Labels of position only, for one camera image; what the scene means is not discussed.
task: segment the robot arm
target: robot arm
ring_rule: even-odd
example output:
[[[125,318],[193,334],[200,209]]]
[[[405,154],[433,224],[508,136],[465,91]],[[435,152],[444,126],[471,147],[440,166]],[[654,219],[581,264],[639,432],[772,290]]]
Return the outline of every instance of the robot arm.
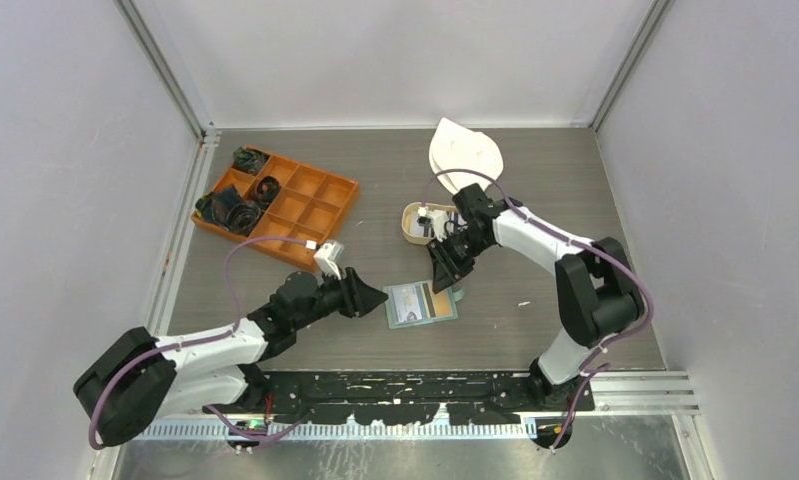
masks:
[[[493,245],[516,250],[555,276],[563,329],[530,367],[538,396],[549,395],[578,376],[582,362],[602,339],[622,332],[644,312],[643,299],[625,275],[590,252],[530,224],[504,200],[494,202],[477,184],[461,189],[452,200],[467,227],[428,243],[435,292],[468,275],[475,257]],[[622,245],[613,238],[592,241],[574,236],[513,202],[530,218],[568,238],[591,244],[628,266]],[[594,286],[594,279],[601,285]]]
[[[107,397],[96,429],[105,446],[142,433],[156,418],[204,405],[255,408],[265,396],[266,377],[256,362],[273,358],[296,343],[296,332],[338,312],[364,316],[387,295],[364,283],[353,268],[334,260],[342,245],[327,242],[315,254],[323,282],[307,272],[287,277],[269,302],[232,326],[179,336],[152,337],[144,327],[123,334],[75,383],[73,391],[87,415],[116,372],[165,345],[192,345],[158,352],[133,367]],[[193,344],[194,340],[221,339]]]

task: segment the metal frame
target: metal frame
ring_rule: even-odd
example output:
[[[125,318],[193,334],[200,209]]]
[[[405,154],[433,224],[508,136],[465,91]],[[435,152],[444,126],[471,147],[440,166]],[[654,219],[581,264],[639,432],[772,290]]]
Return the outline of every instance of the metal frame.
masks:
[[[148,24],[137,9],[134,0],[114,0],[114,3],[117,8],[119,8],[128,26],[131,27],[131,30],[134,32],[134,36],[137,38],[140,47],[145,52],[146,57],[149,59],[149,63],[152,64],[158,77],[160,77],[166,90],[169,92],[170,97],[172,97],[172,100],[184,117],[184,121],[187,122],[190,130],[193,131],[193,135],[195,135],[197,139],[201,139],[205,135],[205,129],[199,121],[199,117],[196,115],[196,110],[184,94],[184,90],[181,88],[181,85],[179,85],[178,79],[175,78],[175,74],[167,63],[151,30],[149,30]]]
[[[87,480],[112,480],[122,447],[106,448],[96,453]]]
[[[676,427],[679,446],[682,449],[682,456],[690,477],[696,480],[717,478],[714,475],[711,462],[708,461],[702,435],[697,428],[697,419],[690,416],[673,415],[673,425]]]
[[[675,3],[675,0],[653,1],[649,12],[647,12],[643,23],[640,25],[640,29],[638,29],[637,35],[635,35],[632,46],[629,47],[629,51],[626,53],[623,63],[620,64],[620,68],[617,69],[617,73],[614,75],[614,79],[611,81],[611,86],[608,87],[608,91],[605,93],[602,103],[599,104],[599,110],[596,111],[596,116],[594,116],[593,121],[590,122],[590,128],[592,128],[594,132],[598,132],[602,127],[602,124],[608,117],[608,113],[611,111],[611,107],[614,106],[617,97],[620,96],[623,86],[626,84],[635,66],[637,66],[638,61],[640,61],[643,56],[643,52],[649,47],[649,43],[658,30],[658,26],[661,24],[664,16],[667,15],[673,3]]]
[[[187,251],[193,240],[193,230],[196,228],[190,221],[190,213],[193,211],[195,199],[204,194],[211,161],[216,147],[219,145],[219,137],[216,129],[209,129],[190,164],[187,184],[178,204],[178,216],[167,245],[168,265],[158,282],[148,316],[147,327],[153,335],[165,335],[169,329],[172,309],[175,307],[181,275],[184,273],[184,265],[187,261]]]

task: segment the orange tray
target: orange tray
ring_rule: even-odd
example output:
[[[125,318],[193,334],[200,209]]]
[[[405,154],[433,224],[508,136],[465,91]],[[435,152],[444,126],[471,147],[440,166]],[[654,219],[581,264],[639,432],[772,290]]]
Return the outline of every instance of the orange tray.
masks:
[[[240,243],[246,238],[261,235],[283,235],[318,243],[333,237],[346,220],[358,199],[358,182],[331,172],[306,165],[262,148],[244,145],[270,155],[257,175],[249,175],[229,167],[213,187],[218,192],[234,185],[241,197],[247,198],[264,177],[278,180],[281,190],[255,225],[248,237],[231,233],[213,223],[205,222],[196,212],[191,216],[197,227]],[[305,270],[316,268],[313,250],[281,241],[264,241],[248,246],[271,257]]]

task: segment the purple cable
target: purple cable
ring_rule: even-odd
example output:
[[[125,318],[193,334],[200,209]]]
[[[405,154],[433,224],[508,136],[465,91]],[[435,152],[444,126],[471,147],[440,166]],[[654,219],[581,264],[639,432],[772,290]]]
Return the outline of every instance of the purple cable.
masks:
[[[585,370],[587,375],[585,376],[584,380],[579,383],[579,388],[576,389],[576,394],[573,395],[573,401],[570,404],[570,408],[567,409],[567,418],[564,419],[564,424],[561,425],[561,431],[558,433],[558,436],[555,437],[555,441],[552,442],[552,445],[549,447],[549,450],[552,453],[555,453],[555,449],[558,447],[558,444],[561,443],[561,440],[564,438],[564,434],[567,431],[567,427],[573,423],[573,420],[576,418],[576,406],[579,404],[579,399],[582,398],[582,392],[584,392],[585,387],[590,382],[590,380],[596,376],[599,372],[604,372],[611,368],[611,364],[608,362],[603,363],[602,365],[596,367],[593,370]]]
[[[634,272],[632,272],[629,268],[627,268],[625,265],[620,263],[620,261],[617,260],[616,258],[612,257],[611,255],[608,255],[607,253],[603,252],[602,250],[597,249],[593,245],[588,245],[588,244],[586,244],[584,242],[581,242],[579,240],[570,239],[570,237],[564,235],[563,233],[560,233],[560,232],[556,231],[555,229],[549,228],[547,225],[543,224],[542,222],[539,222],[536,219],[529,217],[523,211],[518,210],[517,206],[514,205],[514,202],[511,201],[511,197],[508,195],[508,192],[505,190],[505,187],[500,185],[499,182],[497,182],[495,179],[493,179],[493,178],[491,178],[491,177],[489,177],[489,176],[487,176],[487,175],[485,175],[485,174],[483,174],[481,172],[476,172],[475,170],[470,170],[470,169],[467,169],[467,168],[449,168],[449,169],[441,170],[441,171],[435,173],[434,176],[432,176],[429,179],[429,181],[425,184],[425,187],[423,187],[423,200],[422,200],[422,202],[420,202],[421,206],[423,206],[423,207],[425,206],[426,197],[428,196],[428,189],[431,186],[431,184],[434,183],[435,179],[437,177],[441,176],[441,175],[445,175],[445,174],[448,174],[448,173],[469,173],[471,175],[476,175],[477,177],[481,177],[481,178],[487,180],[493,186],[495,186],[497,189],[499,189],[499,191],[502,193],[502,197],[504,198],[505,203],[508,205],[508,208],[510,208],[511,211],[513,211],[518,217],[522,218],[523,220],[526,220],[528,223],[534,225],[535,227],[539,228],[540,230],[542,230],[543,232],[547,233],[548,235],[551,235],[552,237],[557,238],[558,240],[561,240],[563,242],[568,242],[571,245],[575,245],[576,247],[581,248],[582,250],[588,251],[588,252],[596,255],[597,257],[605,260],[606,262],[610,263],[614,268],[616,268],[617,270],[622,272],[623,275],[628,277],[628,279],[631,280],[632,283],[634,283],[635,286],[637,287],[637,289],[640,291],[640,294],[643,297],[644,302],[646,303],[646,315],[643,317],[643,321],[640,322],[635,327],[633,327],[631,330],[627,330],[627,331],[621,332],[621,333],[619,333],[617,335],[613,335],[613,336],[609,336],[609,337],[604,338],[602,341],[599,342],[599,345],[594,347],[594,350],[588,355],[588,357],[582,362],[582,364],[579,365],[579,370],[581,370],[582,372],[585,372],[585,373],[588,374],[586,377],[584,377],[584,380],[582,380],[581,384],[579,384],[579,388],[577,389],[579,394],[581,394],[581,392],[587,386],[588,382],[590,382],[591,378],[593,378],[597,373],[602,371],[603,368],[605,370],[607,370],[610,367],[610,364],[605,363],[605,364],[602,364],[596,370],[587,370],[587,367],[590,365],[590,363],[601,352],[605,351],[608,348],[609,345],[611,345],[611,344],[613,344],[615,342],[618,342],[620,340],[623,340],[624,338],[631,337],[632,335],[636,335],[637,333],[639,333],[640,331],[645,329],[647,326],[649,326],[649,324],[652,323],[653,312],[655,312],[655,302],[652,299],[652,294],[649,293],[649,290],[646,288],[646,285],[644,285],[643,281],[641,281],[641,279],[638,278],[638,276],[635,275]],[[575,399],[573,401],[573,405],[570,407],[570,411],[567,414],[567,419],[564,421],[564,425],[563,425],[563,427],[561,429],[561,433],[558,434],[558,437],[555,438],[555,442],[552,444],[552,451],[553,452],[555,451],[555,447],[560,443],[561,439],[564,437],[564,432],[567,430],[567,427],[569,427],[570,423],[573,421],[573,416],[575,415],[576,404],[577,404],[576,400],[578,400],[578,395],[575,397]]]
[[[209,337],[189,340],[181,344],[175,343],[171,345],[164,345],[162,347],[154,348],[152,350],[149,350],[148,352],[144,352],[139,356],[133,358],[130,362],[126,363],[125,366],[120,368],[119,371],[117,371],[116,374],[113,376],[113,378],[108,382],[108,384],[105,385],[105,388],[102,390],[101,395],[99,395],[99,399],[96,401],[96,406],[93,407],[93,413],[90,414],[90,428],[87,430],[87,441],[90,443],[90,446],[93,448],[93,450],[101,450],[105,448],[105,445],[99,443],[99,441],[96,439],[96,426],[99,424],[99,420],[102,416],[102,409],[104,409],[105,402],[107,401],[110,394],[113,392],[113,389],[116,387],[116,384],[119,383],[119,381],[122,380],[122,377],[124,377],[128,372],[130,372],[132,368],[136,367],[137,365],[141,364],[143,361],[159,353],[175,350],[176,348],[204,345],[206,343],[216,342],[217,340],[228,338],[234,332],[236,332],[238,328],[240,328],[240,303],[237,301],[237,294],[234,292],[234,287],[231,284],[231,277],[228,271],[228,264],[231,261],[231,257],[234,255],[234,253],[240,250],[241,248],[245,247],[246,245],[251,245],[253,243],[262,242],[265,240],[280,240],[283,242],[291,242],[291,243],[297,243],[299,245],[306,245],[306,242],[304,240],[300,240],[298,238],[282,237],[278,235],[265,235],[257,238],[250,238],[245,242],[240,243],[234,248],[232,248],[231,251],[228,252],[228,255],[225,256],[225,260],[223,261],[223,266],[222,266],[222,274],[225,276],[225,285],[228,287],[229,291],[231,292],[231,299],[232,302],[234,303],[234,311],[237,314],[234,323],[231,325],[231,330],[216,335],[211,335]],[[217,416],[219,416],[224,423],[227,422],[227,419],[225,419],[225,417],[222,416],[221,413],[219,412],[215,413],[217,413]],[[241,432],[236,427],[233,428],[233,430],[238,435]]]
[[[217,410],[216,407],[214,407],[213,405],[208,405],[205,408],[207,408],[208,410],[210,410],[211,413],[213,413],[214,415],[219,417],[219,419],[222,421],[222,423],[224,423],[225,426],[228,427],[231,431],[233,431],[237,435],[240,435],[241,437],[245,438],[246,440],[253,440],[253,441],[256,441],[256,442],[267,442],[266,445],[261,444],[261,445],[258,445],[257,447],[255,447],[256,450],[259,450],[261,448],[270,447],[270,446],[274,445],[279,440],[284,438],[288,433],[292,432],[293,429],[298,427],[300,423],[302,423],[301,420],[293,422],[291,425],[289,425],[287,427],[284,427],[284,429],[281,430],[280,432],[273,433],[272,435],[255,434],[255,433],[247,432],[245,430],[241,430],[241,429],[237,428],[236,425],[231,423],[231,420],[225,418],[225,415],[223,415],[222,412]]]

